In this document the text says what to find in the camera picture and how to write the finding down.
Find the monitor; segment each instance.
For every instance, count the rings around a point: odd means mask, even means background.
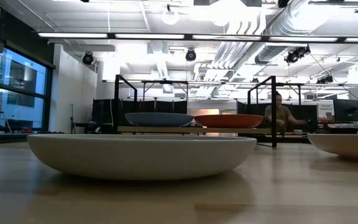
[[[358,100],[334,100],[335,121],[358,121]]]

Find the white sign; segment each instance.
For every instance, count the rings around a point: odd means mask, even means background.
[[[334,115],[333,103],[318,103],[318,119],[327,119],[327,113]]]

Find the glass window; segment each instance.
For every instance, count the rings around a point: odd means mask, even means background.
[[[41,128],[44,99],[0,89],[2,107],[12,129]],[[7,127],[0,113],[0,125]]]
[[[45,94],[46,67],[11,50],[0,54],[0,83]]]

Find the man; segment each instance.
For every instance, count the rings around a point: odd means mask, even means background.
[[[279,128],[279,131],[285,131],[285,127],[287,122],[291,122],[293,124],[307,124],[307,121],[297,120],[295,119],[291,111],[286,107],[283,106],[281,103],[283,101],[282,96],[276,92],[276,106],[277,106],[277,127]],[[272,106],[266,107],[265,110],[265,118],[267,118],[270,122],[272,122]]]

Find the wooden shelf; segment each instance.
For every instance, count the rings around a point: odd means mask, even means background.
[[[270,134],[270,129],[262,128],[160,128],[119,126],[121,133],[239,133],[239,134]]]

